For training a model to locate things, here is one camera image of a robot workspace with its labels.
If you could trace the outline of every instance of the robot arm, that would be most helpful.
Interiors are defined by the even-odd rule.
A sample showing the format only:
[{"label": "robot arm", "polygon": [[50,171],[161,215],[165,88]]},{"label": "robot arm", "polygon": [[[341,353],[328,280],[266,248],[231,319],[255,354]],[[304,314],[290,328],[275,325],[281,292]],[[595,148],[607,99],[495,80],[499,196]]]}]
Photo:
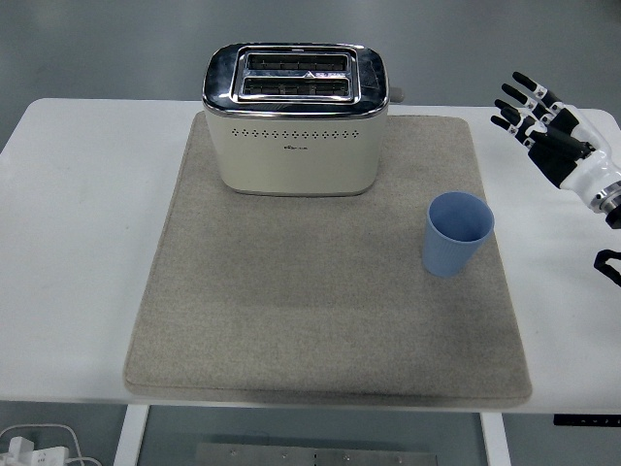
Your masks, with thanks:
[{"label": "robot arm", "polygon": [[497,100],[502,117],[492,116],[492,122],[528,149],[551,183],[575,192],[593,212],[605,213],[611,228],[621,229],[621,169],[610,159],[609,143],[576,107],[520,73],[513,78],[534,97],[503,84],[524,108]]}]

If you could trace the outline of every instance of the plastic cup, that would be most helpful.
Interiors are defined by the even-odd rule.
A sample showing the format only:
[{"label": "plastic cup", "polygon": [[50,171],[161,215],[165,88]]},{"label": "plastic cup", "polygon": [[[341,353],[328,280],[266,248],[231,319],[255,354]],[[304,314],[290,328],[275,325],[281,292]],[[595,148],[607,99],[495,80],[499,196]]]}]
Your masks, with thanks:
[{"label": "plastic cup", "polygon": [[438,277],[459,273],[494,231],[487,204],[465,191],[448,191],[427,208],[423,265]]}]

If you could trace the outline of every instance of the toaster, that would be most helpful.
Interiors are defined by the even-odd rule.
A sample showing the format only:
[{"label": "toaster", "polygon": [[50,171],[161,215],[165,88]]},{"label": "toaster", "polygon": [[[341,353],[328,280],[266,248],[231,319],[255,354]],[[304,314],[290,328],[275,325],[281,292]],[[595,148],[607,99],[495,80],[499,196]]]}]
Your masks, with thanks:
[{"label": "toaster", "polygon": [[218,50],[203,104],[220,177],[251,194],[364,192],[376,178],[388,89],[381,58],[362,46]]}]

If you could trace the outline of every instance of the robot finger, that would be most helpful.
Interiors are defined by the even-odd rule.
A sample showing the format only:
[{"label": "robot finger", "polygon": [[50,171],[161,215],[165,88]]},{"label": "robot finger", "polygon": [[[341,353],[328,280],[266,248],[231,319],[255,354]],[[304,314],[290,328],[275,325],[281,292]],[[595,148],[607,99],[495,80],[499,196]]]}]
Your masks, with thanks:
[{"label": "robot finger", "polygon": [[533,95],[535,95],[535,97],[550,110],[551,114],[558,115],[558,113],[565,108],[565,104],[561,102],[561,99],[559,99],[551,90],[546,89],[541,84],[534,82],[529,77],[516,71],[513,73],[513,78],[518,83],[533,92]]},{"label": "robot finger", "polygon": [[492,120],[492,123],[494,123],[496,126],[500,126],[505,131],[508,131],[511,128],[511,123],[506,121],[504,118],[500,118],[499,116],[493,115],[491,120]]},{"label": "robot finger", "polygon": [[501,99],[496,99],[494,101],[494,105],[499,109],[502,110],[506,107],[510,107],[512,109],[514,109],[515,111],[519,112],[519,110],[515,109],[515,107],[513,107],[511,104],[508,104],[507,102],[505,102],[504,100]]},{"label": "robot finger", "polygon": [[541,102],[533,99],[532,97],[528,97],[512,85],[503,84],[503,91],[505,92],[505,94],[513,97],[525,108],[530,110],[537,119],[542,119],[546,115],[550,115],[550,117],[553,117],[550,111]]},{"label": "robot finger", "polygon": [[532,131],[533,126],[542,126],[539,121],[532,116],[521,114],[511,106],[502,108],[501,115],[509,124],[507,132],[512,134],[519,143],[527,148],[530,148],[535,143],[535,141],[529,137],[529,133]]}]

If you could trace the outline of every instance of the gray felt mat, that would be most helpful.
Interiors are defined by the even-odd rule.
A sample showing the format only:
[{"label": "gray felt mat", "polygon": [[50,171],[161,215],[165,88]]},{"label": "gray felt mat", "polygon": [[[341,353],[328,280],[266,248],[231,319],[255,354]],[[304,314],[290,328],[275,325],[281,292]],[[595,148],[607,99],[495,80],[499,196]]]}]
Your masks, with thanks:
[{"label": "gray felt mat", "polygon": [[496,240],[451,279],[421,264],[425,208],[449,189],[483,195],[459,118],[391,116],[369,191],[291,198],[226,187],[198,114],[128,351],[127,388],[224,402],[526,401]]}]

